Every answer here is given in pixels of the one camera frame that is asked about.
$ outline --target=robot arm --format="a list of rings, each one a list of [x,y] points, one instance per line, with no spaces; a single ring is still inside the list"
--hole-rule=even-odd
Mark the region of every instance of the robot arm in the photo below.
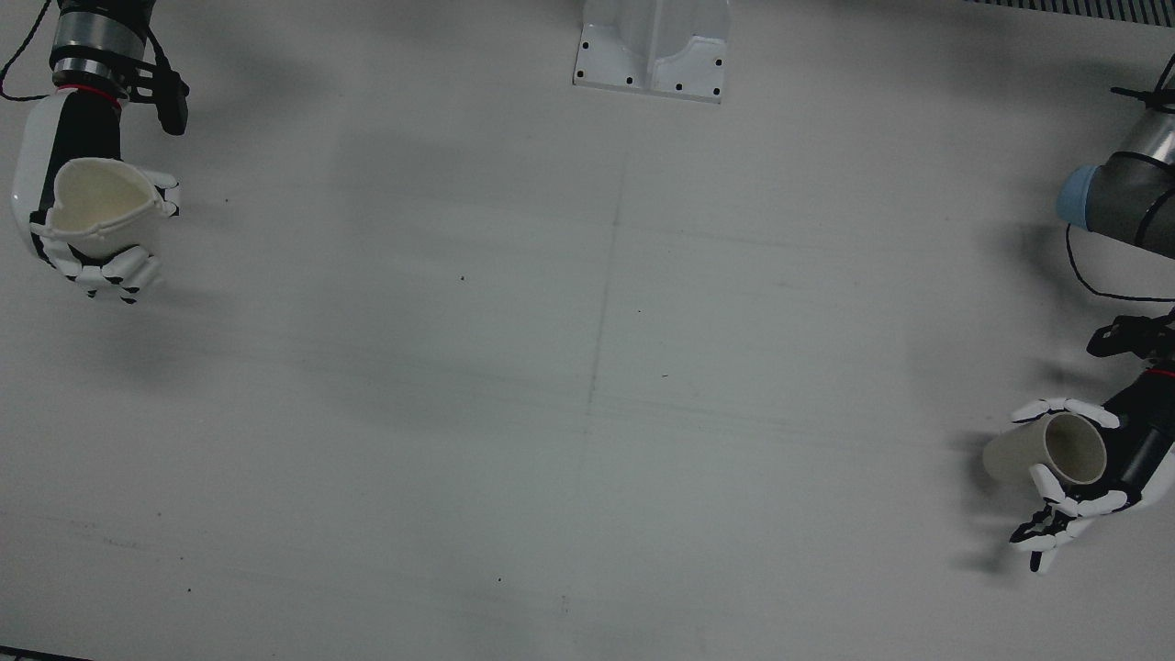
[[[174,176],[120,160],[122,103],[154,103],[163,128],[177,135],[187,122],[187,86],[148,27],[154,0],[60,5],[51,56],[58,90],[29,113],[16,161],[18,234],[90,297],[109,292],[135,302],[159,272],[157,225],[179,213],[180,188]],[[139,59],[147,40],[156,65]]]
[[[1120,316],[1089,343],[1096,357],[1134,353],[1153,367],[1097,407],[1074,400],[1039,400],[1014,414],[1066,410],[1103,425],[1106,471],[1092,485],[1065,486],[1045,465],[1028,472],[1045,507],[1012,534],[1012,546],[1032,553],[1030,568],[1045,573],[1056,549],[1076,539],[1100,517],[1149,506],[1175,485],[1175,312],[1155,317]]]

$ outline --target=cylindrical cup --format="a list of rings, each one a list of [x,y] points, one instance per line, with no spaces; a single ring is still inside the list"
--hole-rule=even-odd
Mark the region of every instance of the cylindrical cup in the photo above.
[[[1106,445],[1088,420],[1055,413],[992,439],[983,468],[1001,483],[1028,483],[1028,468],[1043,464],[1066,485],[1096,483],[1106,471]]]
[[[48,232],[92,257],[157,242],[163,200],[137,168],[112,158],[74,158],[54,180]]]

